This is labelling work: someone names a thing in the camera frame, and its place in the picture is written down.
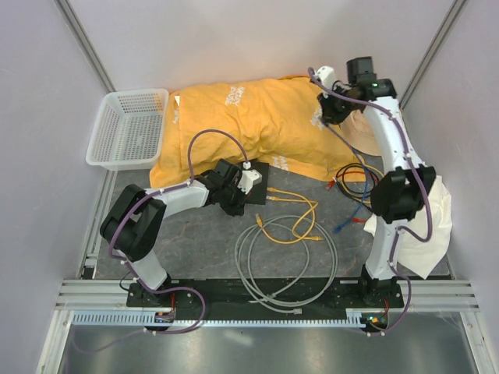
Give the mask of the black network switch box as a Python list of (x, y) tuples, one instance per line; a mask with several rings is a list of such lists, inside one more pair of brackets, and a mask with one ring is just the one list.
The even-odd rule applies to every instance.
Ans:
[(263, 206), (267, 201), (267, 187), (270, 174), (270, 165), (269, 163), (259, 162), (256, 159), (251, 160), (250, 162), (252, 169), (258, 171), (262, 175), (262, 180), (252, 188), (246, 202), (248, 204)]

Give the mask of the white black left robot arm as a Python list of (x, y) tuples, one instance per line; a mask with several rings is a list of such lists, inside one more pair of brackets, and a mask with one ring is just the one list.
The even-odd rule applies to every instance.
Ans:
[(218, 205), (229, 216), (244, 214), (262, 174), (249, 161), (241, 166), (226, 160), (186, 182), (161, 189), (127, 185), (100, 227), (109, 255), (131, 270), (144, 288), (144, 297), (163, 306), (171, 297), (171, 277), (160, 264), (154, 244), (165, 218), (183, 211)]

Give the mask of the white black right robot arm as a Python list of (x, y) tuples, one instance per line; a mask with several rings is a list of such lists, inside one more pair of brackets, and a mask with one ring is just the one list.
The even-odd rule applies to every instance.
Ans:
[(361, 111), (373, 131), (383, 161), (384, 177), (370, 193), (377, 218), (373, 248), (363, 265), (357, 297), (365, 306), (398, 304), (397, 256), (404, 234), (428, 242), (433, 234), (429, 193), (436, 179), (412, 144), (400, 112), (395, 86), (373, 70), (370, 57), (347, 62), (348, 82), (343, 85), (334, 69), (309, 69), (312, 83), (321, 88), (317, 99), (321, 121), (339, 125), (354, 111)]

